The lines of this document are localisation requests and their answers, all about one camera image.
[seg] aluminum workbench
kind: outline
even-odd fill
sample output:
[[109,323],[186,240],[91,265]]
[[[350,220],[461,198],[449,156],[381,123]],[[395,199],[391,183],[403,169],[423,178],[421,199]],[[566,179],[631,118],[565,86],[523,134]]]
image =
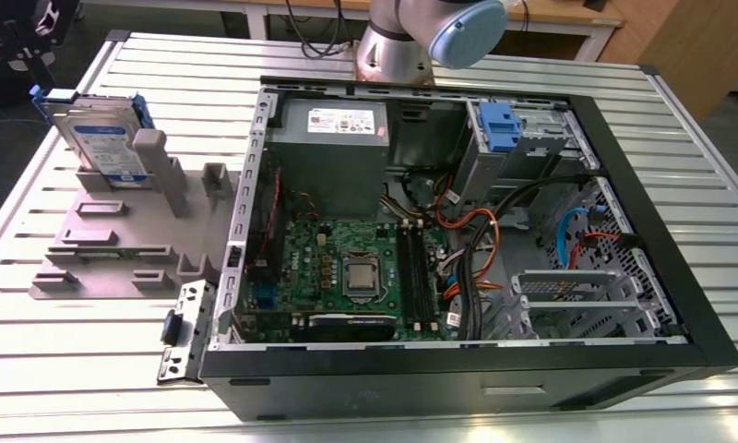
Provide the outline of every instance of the aluminum workbench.
[[[133,34],[105,43],[78,89],[139,90],[183,168],[225,162],[239,170],[259,75],[347,79],[351,66],[346,54],[303,59],[294,43]],[[461,71],[435,67],[435,76],[439,85],[597,99],[738,346],[738,177],[662,80],[635,66],[509,57]],[[738,369],[603,412],[241,425],[207,388],[154,386],[171,300],[38,302],[27,295],[73,202],[75,166],[53,130],[0,211],[0,436],[193,437],[198,443],[234,441],[234,434],[243,435],[238,441],[373,443],[738,441]]]

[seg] wooden table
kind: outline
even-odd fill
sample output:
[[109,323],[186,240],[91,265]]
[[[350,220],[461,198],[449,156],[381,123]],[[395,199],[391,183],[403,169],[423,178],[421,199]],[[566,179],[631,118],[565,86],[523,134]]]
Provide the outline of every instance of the wooden table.
[[[267,40],[266,17],[286,16],[285,0],[85,0],[121,6],[153,6],[179,9],[198,9],[246,14],[249,36],[253,40]],[[290,0],[297,16],[334,17],[333,0]],[[345,17],[367,20],[371,0],[342,0]],[[603,46],[615,28],[623,26],[625,19],[618,10],[607,3],[602,12],[582,7],[581,0],[527,0],[530,22],[527,30],[550,34],[585,36],[585,41],[574,60],[594,62],[599,58]],[[514,6],[509,11],[509,30],[521,30],[523,8]]]

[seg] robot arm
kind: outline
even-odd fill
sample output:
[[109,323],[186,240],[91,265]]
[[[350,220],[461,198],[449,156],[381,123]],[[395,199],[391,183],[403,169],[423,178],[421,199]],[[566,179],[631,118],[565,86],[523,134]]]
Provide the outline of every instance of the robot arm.
[[474,64],[505,31],[498,0],[374,0],[357,52],[358,78],[426,83],[431,59],[450,68]]
[[54,61],[79,0],[0,0],[0,63],[29,70],[42,89],[54,86],[46,66]]

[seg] small green circuit board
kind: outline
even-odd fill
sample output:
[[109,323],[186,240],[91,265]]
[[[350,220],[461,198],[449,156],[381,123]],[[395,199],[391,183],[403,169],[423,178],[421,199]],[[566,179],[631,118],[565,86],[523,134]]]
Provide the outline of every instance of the small green circuit board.
[[[255,331],[261,332],[251,334],[257,341],[282,340],[286,334],[278,329],[283,328],[283,321],[289,318],[286,314],[295,313],[394,316],[398,325],[394,340],[442,340],[442,319],[435,331],[430,330],[429,325],[423,325],[422,330],[405,328],[395,261],[395,229],[393,223],[370,221],[297,221],[287,224],[279,284],[271,291],[266,286],[251,288],[254,296],[267,296],[271,292],[274,299],[271,308],[265,307],[265,311],[259,308],[251,313],[257,317]],[[426,249],[434,251],[442,245],[443,233],[439,228],[425,230]],[[342,260],[343,254],[349,253],[369,253],[371,257],[377,257],[379,294],[367,303],[355,303],[345,296]],[[431,303],[437,312],[434,292]]]

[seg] cpu socket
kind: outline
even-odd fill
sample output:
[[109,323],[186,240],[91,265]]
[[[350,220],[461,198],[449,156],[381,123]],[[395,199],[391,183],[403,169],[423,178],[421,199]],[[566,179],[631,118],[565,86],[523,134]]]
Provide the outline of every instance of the cpu socket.
[[342,253],[345,297],[365,304],[379,297],[379,255],[374,252]]

